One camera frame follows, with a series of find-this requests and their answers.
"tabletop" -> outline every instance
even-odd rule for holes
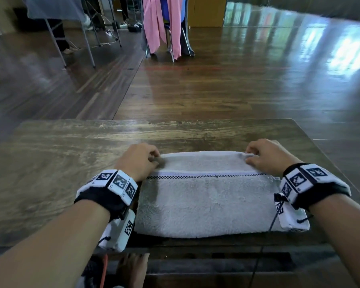
[[[245,151],[252,140],[278,140],[292,154],[351,183],[292,119],[206,121],[26,121],[0,145],[0,247],[10,247],[72,205],[76,191],[100,170],[111,168],[130,144],[148,142],[161,153]],[[352,187],[352,198],[360,193]],[[252,233],[200,239],[158,238],[132,233],[130,250],[253,252],[264,245],[326,247],[314,219],[303,233]]]

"pink cloth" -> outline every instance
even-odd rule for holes
[[[181,56],[181,7],[183,0],[167,0],[172,35],[172,51],[174,59]],[[154,53],[160,46],[160,38],[164,43],[165,29],[160,0],[143,0],[144,7],[144,31],[147,37],[150,53]]]

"person's right hand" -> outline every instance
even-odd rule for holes
[[[276,140],[259,139],[251,141],[245,152],[258,155],[247,158],[245,160],[247,164],[265,174],[280,178],[289,166],[303,162],[288,152]]]

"gray towel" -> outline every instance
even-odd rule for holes
[[[173,238],[265,232],[276,214],[273,177],[241,152],[162,155],[142,184],[135,232]],[[276,220],[272,230],[282,231]]]

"black pants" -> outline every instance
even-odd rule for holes
[[[125,21],[126,19],[128,19],[127,1],[120,0],[120,5],[121,5],[121,13],[123,14],[123,20]]]
[[[60,19],[48,19],[48,23],[51,28],[53,28],[60,22],[61,22]],[[65,38],[64,28],[62,27],[62,23],[58,27],[53,29],[52,32],[55,38]],[[69,44],[66,40],[56,40],[56,43],[58,44],[60,51],[64,51],[65,49],[69,48]]]

